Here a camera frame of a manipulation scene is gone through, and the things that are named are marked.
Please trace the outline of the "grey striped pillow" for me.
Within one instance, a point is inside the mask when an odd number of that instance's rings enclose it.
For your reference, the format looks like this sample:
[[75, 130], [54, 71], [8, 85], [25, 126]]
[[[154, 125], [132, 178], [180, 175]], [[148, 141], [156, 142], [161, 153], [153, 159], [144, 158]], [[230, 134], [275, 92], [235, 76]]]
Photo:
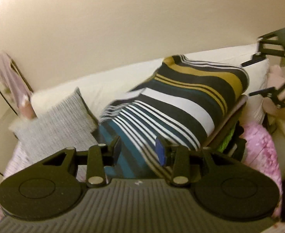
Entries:
[[21, 143], [18, 143], [3, 173], [3, 179], [16, 174], [17, 172], [31, 166], [32, 164], [33, 163], [31, 162], [28, 154], [22, 148]]

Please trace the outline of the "hanging pink garment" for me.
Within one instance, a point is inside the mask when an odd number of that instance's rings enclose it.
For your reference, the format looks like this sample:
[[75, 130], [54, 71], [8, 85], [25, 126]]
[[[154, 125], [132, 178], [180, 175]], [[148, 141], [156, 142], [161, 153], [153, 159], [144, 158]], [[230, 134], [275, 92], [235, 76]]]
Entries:
[[14, 60], [7, 53], [0, 53], [0, 81], [10, 91], [19, 110], [28, 106], [32, 89], [24, 80]]

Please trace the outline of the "grey checked cushion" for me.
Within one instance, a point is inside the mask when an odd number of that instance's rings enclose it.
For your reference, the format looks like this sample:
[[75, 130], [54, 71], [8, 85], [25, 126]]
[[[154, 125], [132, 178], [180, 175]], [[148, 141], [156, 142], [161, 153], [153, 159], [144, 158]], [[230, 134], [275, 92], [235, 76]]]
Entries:
[[79, 88], [46, 113], [10, 127], [31, 163], [37, 163], [67, 147], [89, 149], [97, 142], [92, 135], [97, 125]]

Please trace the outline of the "striped knit sweater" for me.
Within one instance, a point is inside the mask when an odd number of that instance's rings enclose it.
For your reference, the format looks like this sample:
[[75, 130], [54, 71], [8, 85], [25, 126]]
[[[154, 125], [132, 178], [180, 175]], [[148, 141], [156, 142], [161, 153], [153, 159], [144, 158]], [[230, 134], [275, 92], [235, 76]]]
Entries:
[[249, 86], [242, 67], [166, 57], [141, 84], [109, 103], [100, 115], [99, 140], [119, 136], [122, 149], [111, 178], [165, 178], [156, 139], [198, 150]]

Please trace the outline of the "pink floral bed blanket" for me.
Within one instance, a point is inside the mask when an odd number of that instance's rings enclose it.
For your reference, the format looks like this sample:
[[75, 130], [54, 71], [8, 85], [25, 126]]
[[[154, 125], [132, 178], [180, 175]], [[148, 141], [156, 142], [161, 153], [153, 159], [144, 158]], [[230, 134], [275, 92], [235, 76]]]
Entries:
[[246, 140], [246, 155], [242, 162], [272, 179], [279, 189], [279, 202], [272, 217], [281, 219], [282, 212], [282, 176], [277, 151], [270, 133], [261, 124], [251, 122], [242, 125], [244, 133], [241, 138]]

